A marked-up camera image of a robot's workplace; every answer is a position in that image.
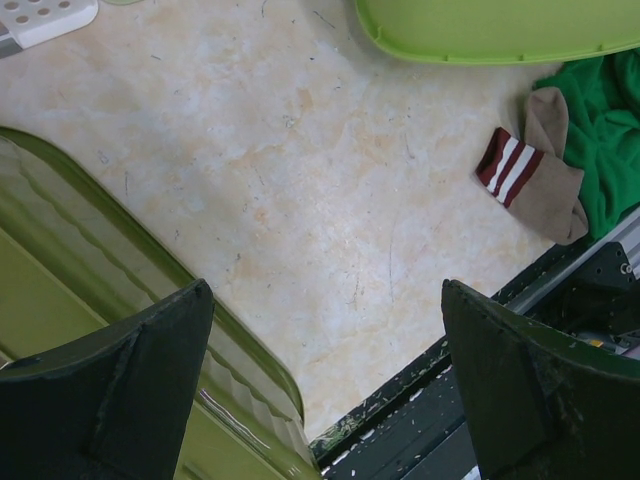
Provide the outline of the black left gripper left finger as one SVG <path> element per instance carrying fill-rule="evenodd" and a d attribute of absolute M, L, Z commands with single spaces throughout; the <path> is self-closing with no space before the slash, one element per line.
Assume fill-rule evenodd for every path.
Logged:
<path fill-rule="evenodd" d="M 199 279 L 2 369 L 2 478 L 172 478 L 213 313 Z"/>

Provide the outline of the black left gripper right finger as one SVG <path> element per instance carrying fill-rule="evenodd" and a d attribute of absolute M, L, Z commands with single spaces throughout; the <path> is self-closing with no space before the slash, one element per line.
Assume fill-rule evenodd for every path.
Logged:
<path fill-rule="evenodd" d="M 636 479 L 639 363 L 442 284 L 453 372 L 484 479 Z"/>

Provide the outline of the green plastic tub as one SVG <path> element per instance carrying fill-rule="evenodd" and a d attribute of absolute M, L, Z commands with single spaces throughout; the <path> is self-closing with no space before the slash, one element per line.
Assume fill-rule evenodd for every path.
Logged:
<path fill-rule="evenodd" d="M 199 279 L 67 154 L 2 129 L 1 371 Z M 170 479 L 318 478 L 295 381 L 210 289 L 213 322 Z"/>

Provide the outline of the green tub lid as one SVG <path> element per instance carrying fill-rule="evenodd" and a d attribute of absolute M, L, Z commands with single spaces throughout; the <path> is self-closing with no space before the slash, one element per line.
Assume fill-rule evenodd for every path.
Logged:
<path fill-rule="evenodd" d="M 369 0 L 360 25 L 382 51 L 418 63 L 558 63 L 634 49 L 637 0 Z"/>

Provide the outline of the white basket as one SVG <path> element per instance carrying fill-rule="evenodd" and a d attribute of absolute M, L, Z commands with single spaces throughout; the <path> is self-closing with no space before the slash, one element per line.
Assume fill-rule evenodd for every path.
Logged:
<path fill-rule="evenodd" d="M 96 0 L 1 0 L 1 58 L 89 25 Z"/>

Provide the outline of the pale green perforated basket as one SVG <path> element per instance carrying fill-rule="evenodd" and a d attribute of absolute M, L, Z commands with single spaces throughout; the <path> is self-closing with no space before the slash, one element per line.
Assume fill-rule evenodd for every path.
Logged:
<path fill-rule="evenodd" d="M 116 6 L 126 6 L 126 5 L 138 3 L 141 1 L 142 0 L 103 0 L 103 2 L 106 2 L 110 5 L 116 5 Z"/>

